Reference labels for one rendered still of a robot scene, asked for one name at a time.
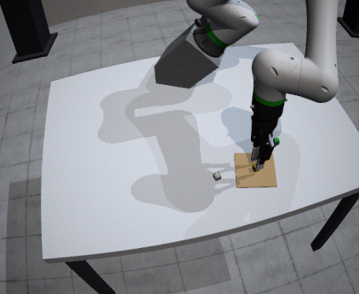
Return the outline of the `white die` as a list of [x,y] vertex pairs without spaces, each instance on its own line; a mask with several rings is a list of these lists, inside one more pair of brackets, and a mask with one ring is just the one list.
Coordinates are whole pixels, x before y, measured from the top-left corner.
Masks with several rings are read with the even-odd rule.
[[218,181],[221,179],[221,174],[219,172],[214,173],[214,179],[215,181]]

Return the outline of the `tan flat mat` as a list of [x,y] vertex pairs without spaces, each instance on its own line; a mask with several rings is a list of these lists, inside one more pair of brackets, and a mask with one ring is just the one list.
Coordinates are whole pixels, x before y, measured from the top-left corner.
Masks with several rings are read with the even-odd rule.
[[263,188],[277,187],[276,169],[273,153],[268,161],[265,161],[264,169],[257,172],[253,170],[251,161],[252,153],[235,153],[236,187],[237,188]]

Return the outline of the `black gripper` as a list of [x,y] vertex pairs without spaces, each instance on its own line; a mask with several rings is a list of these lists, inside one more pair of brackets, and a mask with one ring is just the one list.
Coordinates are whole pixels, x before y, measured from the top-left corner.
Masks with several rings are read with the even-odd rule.
[[264,168],[264,162],[270,160],[272,151],[274,150],[274,147],[276,147],[276,142],[273,143],[272,137],[278,119],[267,121],[258,118],[255,114],[251,116],[251,119],[251,141],[254,142],[251,161],[257,160],[255,170],[258,171]]

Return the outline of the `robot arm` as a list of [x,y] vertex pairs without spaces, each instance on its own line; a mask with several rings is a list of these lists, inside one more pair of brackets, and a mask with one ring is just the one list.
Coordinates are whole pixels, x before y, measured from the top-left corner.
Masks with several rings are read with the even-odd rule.
[[[258,15],[241,0],[186,2],[202,16],[195,19],[195,43],[214,58],[259,25]],[[250,108],[261,119],[273,121],[281,117],[284,103],[288,101],[286,93],[326,103],[338,91],[336,35],[339,0],[305,0],[305,4],[305,57],[302,59],[275,49],[263,50],[254,57]]]

